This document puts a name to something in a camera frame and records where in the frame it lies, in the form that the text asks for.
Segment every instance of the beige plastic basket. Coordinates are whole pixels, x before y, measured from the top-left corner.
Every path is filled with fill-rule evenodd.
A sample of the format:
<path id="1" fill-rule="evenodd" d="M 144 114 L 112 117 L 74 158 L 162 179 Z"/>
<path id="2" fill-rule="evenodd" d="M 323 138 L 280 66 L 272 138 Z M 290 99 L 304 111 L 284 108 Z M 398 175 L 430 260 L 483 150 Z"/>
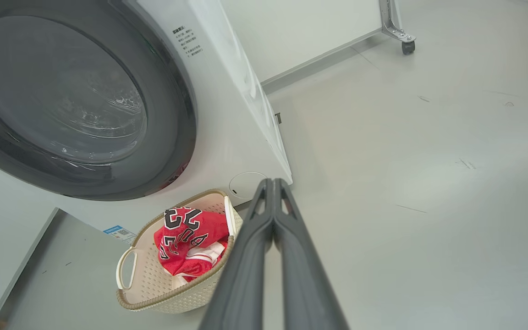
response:
<path id="1" fill-rule="evenodd" d="M 176 206 L 187 206 L 227 216 L 230 235 L 224 256 L 214 268 L 173 290 L 173 277 L 168 275 L 160 265 L 157 257 L 158 249 L 154 243 L 154 233 L 163 226 L 164 215 L 155 217 L 142 228 L 132 243 L 132 247 L 122 255 L 115 272 L 119 287 L 117 301 L 130 311 L 151 309 L 162 313 L 184 313 L 207 304 L 213 295 L 222 267 L 226 264 L 233 249 L 234 236 L 242 226 L 243 220 L 232 207 L 229 197 L 221 190 L 208 190 Z M 134 267 L 130 285 L 124 286 L 121 269 L 130 253 L 135 255 Z"/>

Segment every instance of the gray floor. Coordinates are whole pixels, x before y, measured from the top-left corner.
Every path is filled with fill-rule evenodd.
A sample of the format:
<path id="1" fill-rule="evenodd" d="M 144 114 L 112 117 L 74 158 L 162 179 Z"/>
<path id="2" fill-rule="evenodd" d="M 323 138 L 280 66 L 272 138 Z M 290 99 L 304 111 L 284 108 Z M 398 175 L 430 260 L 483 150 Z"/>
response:
<path id="1" fill-rule="evenodd" d="M 401 6 L 415 54 L 376 37 L 270 95 L 297 204 L 352 329 L 528 329 L 528 0 Z M 196 329 L 117 304 L 125 249 L 61 221 L 8 329 Z M 281 329 L 274 248 L 265 282 Z"/>

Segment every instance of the caster wheel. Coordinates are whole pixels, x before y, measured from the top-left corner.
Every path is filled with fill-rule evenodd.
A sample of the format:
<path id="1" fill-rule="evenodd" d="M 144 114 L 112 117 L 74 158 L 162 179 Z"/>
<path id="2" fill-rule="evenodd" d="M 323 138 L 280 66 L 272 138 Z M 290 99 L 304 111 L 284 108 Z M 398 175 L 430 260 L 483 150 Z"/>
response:
<path id="1" fill-rule="evenodd" d="M 403 42 L 402 43 L 402 53 L 408 55 L 415 51 L 415 42 Z"/>

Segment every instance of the blue and white sticker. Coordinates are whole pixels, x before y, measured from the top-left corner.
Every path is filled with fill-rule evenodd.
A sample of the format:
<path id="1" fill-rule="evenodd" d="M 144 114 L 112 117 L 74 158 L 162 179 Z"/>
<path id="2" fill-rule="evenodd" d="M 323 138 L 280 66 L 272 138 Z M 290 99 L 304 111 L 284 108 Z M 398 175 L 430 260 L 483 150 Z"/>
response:
<path id="1" fill-rule="evenodd" d="M 130 245 L 134 243 L 134 238 L 136 238 L 137 236 L 133 232 L 130 232 L 129 230 L 124 229 L 120 225 L 116 225 L 115 227 L 109 228 L 108 230 L 104 230 L 103 232 L 105 234 L 109 234 L 117 238 L 118 240 L 124 243 L 130 244 Z"/>

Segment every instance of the basket rim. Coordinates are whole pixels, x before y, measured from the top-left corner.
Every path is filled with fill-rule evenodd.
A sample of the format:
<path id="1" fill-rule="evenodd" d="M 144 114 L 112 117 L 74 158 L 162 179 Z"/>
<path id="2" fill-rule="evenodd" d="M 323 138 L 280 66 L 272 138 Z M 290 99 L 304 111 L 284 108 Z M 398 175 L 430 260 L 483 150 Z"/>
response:
<path id="1" fill-rule="evenodd" d="M 197 194 L 187 200 L 184 200 L 174 207 L 184 207 L 185 205 L 198 200 L 200 198 L 203 198 L 210 194 L 219 194 L 223 197 L 228 196 L 225 192 L 219 189 L 210 189 L 205 192 L 202 192 L 200 194 Z M 138 240 L 141 236 L 141 233 L 145 232 L 148 228 L 150 228 L 153 224 L 155 224 L 157 221 L 161 221 L 164 217 L 163 214 L 158 215 L 154 219 L 152 219 L 150 222 L 148 222 L 138 233 L 138 236 L 134 239 L 134 242 L 132 242 L 132 247 L 136 247 L 136 244 L 138 243 Z M 148 299 L 146 301 L 137 302 L 137 303 L 130 303 L 126 299 L 125 291 L 122 289 L 118 289 L 117 294 L 117 301 L 119 304 L 125 308 L 129 309 L 130 311 L 140 311 L 141 309 L 147 309 L 151 307 L 152 305 L 156 305 L 158 303 L 161 303 L 163 301 L 166 301 L 180 293 L 183 293 L 184 291 L 190 290 L 191 288 L 198 286 L 199 284 L 203 283 L 204 281 L 208 280 L 211 276 L 213 276 L 216 272 L 218 272 L 227 262 L 227 259 L 229 258 L 229 254 L 231 253 L 231 250 L 233 249 L 233 242 L 234 242 L 234 236 L 229 236 L 228 238 L 228 246 L 225 249 L 224 255 L 221 257 L 221 260 L 215 265 L 215 267 L 211 268 L 208 272 L 205 274 L 195 278 L 193 281 L 185 284 L 184 286 L 180 286 L 172 291 L 168 291 L 165 294 L 159 295 L 157 297 L 154 297 L 152 299 Z"/>

